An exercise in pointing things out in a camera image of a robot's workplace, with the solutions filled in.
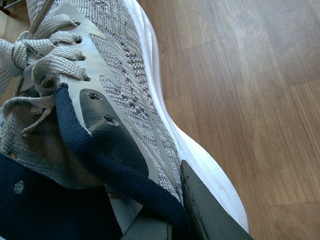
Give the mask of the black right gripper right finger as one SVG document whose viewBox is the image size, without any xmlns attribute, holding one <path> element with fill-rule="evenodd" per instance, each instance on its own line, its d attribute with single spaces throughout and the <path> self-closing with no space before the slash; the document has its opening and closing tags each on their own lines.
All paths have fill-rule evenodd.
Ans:
<svg viewBox="0 0 320 240">
<path fill-rule="evenodd" d="M 184 208 L 194 240 L 251 240 L 224 210 L 187 161 L 180 166 Z"/>
</svg>

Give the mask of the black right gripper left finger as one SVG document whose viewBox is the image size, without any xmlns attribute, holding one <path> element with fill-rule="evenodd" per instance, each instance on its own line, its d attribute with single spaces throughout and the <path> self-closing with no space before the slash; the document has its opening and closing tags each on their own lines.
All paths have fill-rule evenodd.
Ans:
<svg viewBox="0 0 320 240">
<path fill-rule="evenodd" d="M 126 230 L 121 240 L 171 240 L 172 225 L 151 215 L 139 215 Z"/>
</svg>

